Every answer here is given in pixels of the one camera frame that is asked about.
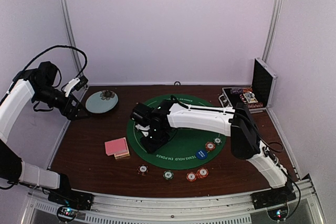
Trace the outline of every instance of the black mount bracket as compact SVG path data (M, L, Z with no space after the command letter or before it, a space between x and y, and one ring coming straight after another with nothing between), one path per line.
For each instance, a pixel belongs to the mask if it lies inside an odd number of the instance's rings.
M254 209L260 209L286 204L288 201L295 200L296 194L292 190L292 185L287 182L286 186L280 188L253 193L251 198Z
M74 191L71 189L69 178L60 174L59 189L47 189L50 191L48 200L60 205L68 206L75 210L90 210L93 202L93 195Z

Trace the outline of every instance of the white enclosure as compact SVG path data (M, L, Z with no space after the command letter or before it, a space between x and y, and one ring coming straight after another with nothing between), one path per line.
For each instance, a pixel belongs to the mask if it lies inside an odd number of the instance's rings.
M273 111L328 223L336 206L335 14L335 0L283 0L268 61L279 75Z
M262 57L274 0L67 0L90 85L248 84ZM68 44L59 0L0 0L0 97L32 57ZM336 206L336 3L283 0L268 64L278 74L270 114L301 177L312 176L328 223ZM76 75L68 49L42 56ZM67 123L28 104L9 136L26 162L46 168ZM0 179L0 186L6 186ZM18 223L27 189L0 191L0 223Z
M91 85L251 83L274 2L67 1Z

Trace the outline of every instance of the green felt mat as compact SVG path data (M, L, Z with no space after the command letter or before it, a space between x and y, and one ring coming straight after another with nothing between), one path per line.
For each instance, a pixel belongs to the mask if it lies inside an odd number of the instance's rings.
M144 102L144 104L157 107L162 100L170 99L170 96L169 94L155 97ZM176 94L175 96L184 103L212 106L211 103L192 95ZM148 154L140 143L142 136L142 133L135 128L135 122L130 120L127 125L127 140L134 151L150 164L174 170L191 169L204 165L220 153L226 142L225 136L215 132L178 129L177 132L171 133L172 139L167 144L155 153ZM205 150L205 143L212 142L217 137L222 139L222 144L217 145L213 151L209 152L206 159L198 159L196 152Z

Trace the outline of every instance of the brown wooden surface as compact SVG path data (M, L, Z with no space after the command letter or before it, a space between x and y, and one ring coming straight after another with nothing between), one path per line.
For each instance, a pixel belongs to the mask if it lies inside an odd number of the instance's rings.
M116 161L105 154L104 142L126 136L129 115L137 102L144 102L163 94L190 94L220 106L219 86L117 86L90 87L83 102L93 93L110 89L119 97L118 105L110 112L70 123L51 170L67 174L74 189L95 193L137 197L194 197L214 196L269 188L266 179L247 161L230 153L230 139L221 153L204 167L206 179L188 182L189 170L175 170L172 180L163 178L162 168L148 164L130 147L131 157ZM280 138L266 112L253 115L267 142ZM294 174L292 164L283 152L277 155L285 168ZM137 168L149 166L146 176L139 176Z

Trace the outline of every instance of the metal frame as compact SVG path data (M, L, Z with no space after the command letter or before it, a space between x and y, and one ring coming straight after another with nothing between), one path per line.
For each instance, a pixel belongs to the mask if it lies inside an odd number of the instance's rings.
M61 7L62 7L62 13L63 13L63 18L64 18L64 24L65 24L65 28L67 31L67 37L68 37L68 42L69 45L76 47L76 43L75 43L75 38L74 38L74 33L72 32L72 27L71 27L71 22L70 22L70 15L69 15L69 10L68 10L68 4L67 4L67 0L60 0L61 3ZM77 72L79 72L82 68L82 64L79 60L79 56L78 56L78 52L75 50L71 50L71 54L75 63L75 67Z
M274 35L275 35L275 28L280 16L280 11L281 11L281 6L282 6L282 0L274 0L274 5L273 5L273 13L271 17L271 23L269 25L269 30L268 30L268 35L267 35L267 40L264 48L264 53L262 54L262 60L267 63L269 53L272 48L273 40L274 40Z
M316 224L323 224L323 214L311 180L306 179L297 184L302 199L311 201L310 211L315 216ZM113 223L216 223L265 211L254 210L251 193L194 198L138 198L93 193L92 209L81 211L77 220L85 223L109 223L110 220L114 220ZM40 190L32 190L29 197L22 224L30 223L34 209L51 214L56 212L58 205L47 201L47 195Z

